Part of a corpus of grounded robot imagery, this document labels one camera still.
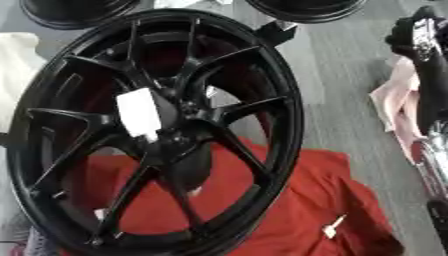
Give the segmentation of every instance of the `black wheel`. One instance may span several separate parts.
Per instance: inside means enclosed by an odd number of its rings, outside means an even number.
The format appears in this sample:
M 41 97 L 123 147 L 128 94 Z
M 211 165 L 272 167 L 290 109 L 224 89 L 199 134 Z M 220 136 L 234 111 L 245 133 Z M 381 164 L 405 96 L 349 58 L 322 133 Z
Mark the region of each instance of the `black wheel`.
M 279 20 L 322 23 L 344 18 L 361 9 L 367 0 L 247 0 Z
M 85 29 L 132 9 L 138 0 L 20 0 L 23 12 L 53 29 Z
M 205 97 L 208 85 L 240 103 L 212 107 Z M 150 88 L 163 123 L 153 143 L 132 138 L 116 108 L 117 95 L 141 88 Z M 285 186 L 302 142 L 302 111 L 289 67 L 250 28 L 199 11 L 137 13 L 88 32 L 35 78 L 10 130 L 9 172 L 33 223 L 80 255 L 217 255 L 255 228 Z M 229 128 L 253 114 L 268 137 L 264 161 Z M 244 161 L 253 184 L 233 205 L 204 221 L 186 192 L 201 186 L 208 173 L 200 169 L 207 164 L 190 169 L 188 176 L 197 178 L 189 181 L 172 170 L 206 154 L 210 142 Z M 99 220 L 77 209 L 66 183 L 73 169 L 104 147 L 117 148 L 139 164 Z M 161 235 L 120 230 L 130 203 L 147 184 L 160 181 L 189 228 Z

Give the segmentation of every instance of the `white cloth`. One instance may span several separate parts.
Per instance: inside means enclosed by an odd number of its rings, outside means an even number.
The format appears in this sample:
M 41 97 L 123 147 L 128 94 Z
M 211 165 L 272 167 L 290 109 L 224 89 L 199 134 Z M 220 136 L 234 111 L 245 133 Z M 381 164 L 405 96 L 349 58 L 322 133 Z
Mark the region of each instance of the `white cloth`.
M 30 33 L 0 33 L 0 132 L 8 132 L 20 96 L 45 63 L 38 42 Z
M 411 60 L 401 58 L 390 79 L 370 94 L 386 132 L 394 132 L 406 158 L 414 163 L 412 143 L 423 138 L 417 125 L 420 81 Z
M 156 0 L 154 8 L 184 8 L 202 0 Z M 220 4 L 231 4 L 233 0 L 216 0 Z
M 7 132 L 20 96 L 45 64 L 29 33 L 0 33 L 0 132 Z M 6 150 L 0 147 L 0 241 L 25 242 L 30 224 L 17 204 L 9 182 Z M 10 255 L 12 244 L 0 244 L 0 255 Z

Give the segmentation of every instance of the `pink cloth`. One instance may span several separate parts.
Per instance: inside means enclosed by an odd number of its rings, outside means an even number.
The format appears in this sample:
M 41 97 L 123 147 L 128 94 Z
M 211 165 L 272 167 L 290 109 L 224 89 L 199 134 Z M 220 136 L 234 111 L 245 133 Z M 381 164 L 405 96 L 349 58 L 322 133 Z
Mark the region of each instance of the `pink cloth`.
M 417 126 L 420 81 L 411 60 L 401 58 L 390 79 L 370 93 L 386 132 L 394 132 L 406 158 L 414 163 L 412 143 L 424 138 Z

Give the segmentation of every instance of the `gray carpet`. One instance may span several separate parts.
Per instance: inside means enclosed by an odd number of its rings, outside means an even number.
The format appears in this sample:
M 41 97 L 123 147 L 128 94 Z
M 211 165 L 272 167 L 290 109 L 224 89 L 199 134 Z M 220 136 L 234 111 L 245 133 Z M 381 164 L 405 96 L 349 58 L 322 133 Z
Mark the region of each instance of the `gray carpet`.
M 344 20 L 301 25 L 294 40 L 278 47 L 303 92 L 305 146 L 350 155 L 353 176 L 377 193 L 409 256 L 444 253 L 425 210 L 417 171 L 406 162 L 393 136 L 383 132 L 368 93 L 389 75 L 385 60 L 392 54 L 383 38 L 394 21 L 429 3 L 448 16 L 445 0 L 370 0 L 365 9 Z M 193 8 L 221 13 L 253 28 L 269 20 L 243 0 L 233 6 L 203 2 Z M 45 58 L 83 32 L 42 28 L 23 16 L 15 0 L 0 1 L 0 31 L 37 34 L 41 38 L 38 53 Z M 251 129 L 242 130 L 250 136 Z

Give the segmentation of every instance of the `red cloth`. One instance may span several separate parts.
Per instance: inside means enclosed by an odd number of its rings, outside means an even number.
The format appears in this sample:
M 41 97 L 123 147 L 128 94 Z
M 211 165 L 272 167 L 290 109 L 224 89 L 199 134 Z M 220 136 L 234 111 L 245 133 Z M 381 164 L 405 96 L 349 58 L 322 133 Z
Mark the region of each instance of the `red cloth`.
M 261 159 L 266 149 L 246 143 Z M 117 194 L 136 163 L 125 156 L 95 156 L 78 180 L 78 194 L 91 209 L 104 208 Z M 239 159 L 213 146 L 212 175 L 192 204 L 204 219 L 231 205 L 252 182 Z M 346 219 L 333 240 L 322 227 L 341 215 Z M 123 231 L 156 234 L 187 227 L 179 207 L 157 184 L 148 186 L 121 219 Z M 350 178 L 347 156 L 325 150 L 302 150 L 289 183 L 255 232 L 232 256 L 396 256 L 403 247 L 392 236 L 374 194 Z

